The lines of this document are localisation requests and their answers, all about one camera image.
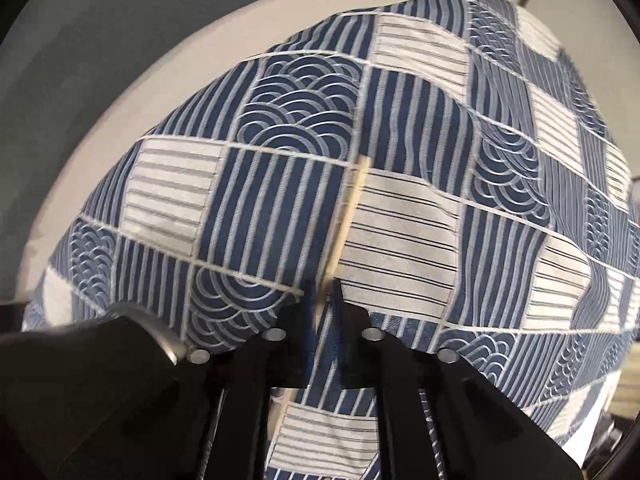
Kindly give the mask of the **wooden chopstick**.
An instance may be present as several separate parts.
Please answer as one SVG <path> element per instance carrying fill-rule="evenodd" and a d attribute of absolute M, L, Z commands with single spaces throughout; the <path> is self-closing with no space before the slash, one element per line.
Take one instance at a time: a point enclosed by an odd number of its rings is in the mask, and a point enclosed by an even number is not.
<path fill-rule="evenodd" d="M 354 220 L 356 210 L 360 201 L 360 197 L 366 184 L 367 175 L 371 168 L 371 159 L 368 156 L 359 155 L 354 174 L 352 175 L 352 185 L 348 194 L 346 205 L 343 207 L 340 224 L 336 231 L 331 251 L 329 253 L 326 267 L 322 276 L 319 292 L 316 296 L 314 304 L 314 329 L 318 330 L 320 325 L 322 310 L 326 304 L 326 297 L 329 295 L 329 289 L 333 282 L 341 255 L 346 244 L 352 220 Z"/>

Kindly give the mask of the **black cylindrical utensil holder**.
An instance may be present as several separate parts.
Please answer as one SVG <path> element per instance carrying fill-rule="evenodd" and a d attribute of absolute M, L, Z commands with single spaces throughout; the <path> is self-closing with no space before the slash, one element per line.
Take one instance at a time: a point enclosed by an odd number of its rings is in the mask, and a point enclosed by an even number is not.
<path fill-rule="evenodd" d="M 206 375 L 128 315 L 2 336 L 2 478 L 200 478 Z"/>

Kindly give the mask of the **blue patterned tablecloth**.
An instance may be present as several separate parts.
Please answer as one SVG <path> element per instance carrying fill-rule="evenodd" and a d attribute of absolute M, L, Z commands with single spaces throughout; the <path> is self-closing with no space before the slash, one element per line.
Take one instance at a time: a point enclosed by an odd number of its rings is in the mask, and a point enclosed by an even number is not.
<path fill-rule="evenodd" d="M 334 14 L 198 90 L 74 214 L 25 332 L 128 315 L 173 360 L 238 348 L 317 296 L 359 155 L 344 300 L 459 353 L 565 452 L 638 328 L 639 227 L 576 66 L 506 0 Z M 330 292 L 308 384 L 271 393 L 262 479 L 383 479 Z"/>

